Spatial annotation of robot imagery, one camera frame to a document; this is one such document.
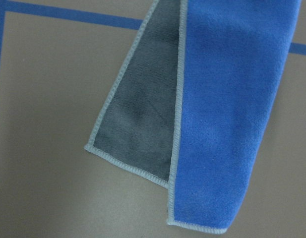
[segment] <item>stitched edge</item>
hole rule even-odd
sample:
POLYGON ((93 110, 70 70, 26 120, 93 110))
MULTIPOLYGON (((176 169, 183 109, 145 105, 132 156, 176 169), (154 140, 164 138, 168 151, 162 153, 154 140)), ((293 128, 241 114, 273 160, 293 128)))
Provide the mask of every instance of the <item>stitched edge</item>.
POLYGON ((187 19, 186 12, 187 12, 187 0, 182 0, 180 8, 180 24, 179 24, 175 126, 174 126, 171 167, 168 179, 168 221, 167 221, 168 224, 172 223, 175 220, 174 219, 175 181, 176 181, 177 163, 178 163, 180 137, 181 137, 182 104, 183 104, 183 89, 184 89, 184 55, 185 55, 184 50, 185 50, 186 19, 187 19))
POLYGON ((110 154, 104 152, 103 150, 100 150, 92 145, 85 145, 84 146, 84 149, 95 154, 95 155, 98 155, 100 157, 102 157, 103 159, 105 159, 106 161, 110 162, 111 164, 121 168, 121 169, 124 169, 126 171, 129 171, 133 174, 136 174, 136 175, 139 175, 141 177, 144 177, 146 178, 147 180, 150 180, 164 188, 167 188, 168 187, 168 183, 167 181, 147 172, 147 171, 144 171, 144 170, 141 170, 137 167, 134 167, 134 166, 131 166, 131 165, 128 165, 126 163, 123 163, 122 161, 120 160, 117 160, 116 158, 114 158, 113 156, 111 156, 110 154))
POLYGON ((223 234, 228 229, 228 228, 220 229, 220 228, 206 227, 206 226, 200 226, 196 224, 190 224, 190 223, 178 222, 178 221, 167 221, 167 224, 171 226, 179 226, 182 228, 186 228, 186 229, 190 229, 190 230, 194 230, 198 232, 205 232, 205 233, 211 233, 211 234, 216 234, 216 235, 223 234))

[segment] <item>fabric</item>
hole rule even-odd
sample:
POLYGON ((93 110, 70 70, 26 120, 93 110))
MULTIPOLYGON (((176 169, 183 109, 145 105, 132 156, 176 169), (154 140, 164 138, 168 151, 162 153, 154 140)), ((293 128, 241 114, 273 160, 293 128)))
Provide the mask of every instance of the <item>fabric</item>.
POLYGON ((168 188, 168 224, 224 233, 248 187, 299 6, 154 1, 85 149, 168 188))

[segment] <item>beige surface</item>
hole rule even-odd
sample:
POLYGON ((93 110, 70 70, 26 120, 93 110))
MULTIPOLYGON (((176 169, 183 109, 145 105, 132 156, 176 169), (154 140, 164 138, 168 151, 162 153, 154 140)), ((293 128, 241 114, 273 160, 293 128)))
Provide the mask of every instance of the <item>beige surface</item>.
POLYGON ((300 15, 293 41, 296 43, 306 44, 306 0, 302 0, 300 15))
MULTIPOLYGON (((145 14, 146 1, 129 2, 122 15, 145 14)), ((167 226, 164 188, 83 150, 135 34, 7 13, 0 238, 219 237, 167 226)), ((221 237, 306 238, 305 56, 289 55, 248 193, 221 237)))

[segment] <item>folded towel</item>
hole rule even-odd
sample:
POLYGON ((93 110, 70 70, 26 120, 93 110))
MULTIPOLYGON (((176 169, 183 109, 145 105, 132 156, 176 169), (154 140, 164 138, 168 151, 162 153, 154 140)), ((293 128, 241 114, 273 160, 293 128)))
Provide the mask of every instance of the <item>folded towel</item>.
POLYGON ((85 149, 168 188, 168 224, 224 233, 247 190, 299 6, 155 0, 85 149))

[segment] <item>cleaning cloth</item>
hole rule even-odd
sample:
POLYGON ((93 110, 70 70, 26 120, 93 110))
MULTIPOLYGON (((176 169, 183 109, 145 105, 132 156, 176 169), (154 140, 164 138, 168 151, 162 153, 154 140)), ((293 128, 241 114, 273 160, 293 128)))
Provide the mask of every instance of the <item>cleaning cloth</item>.
POLYGON ((169 191, 168 224, 222 234, 244 199, 300 0, 155 0, 85 149, 169 191))

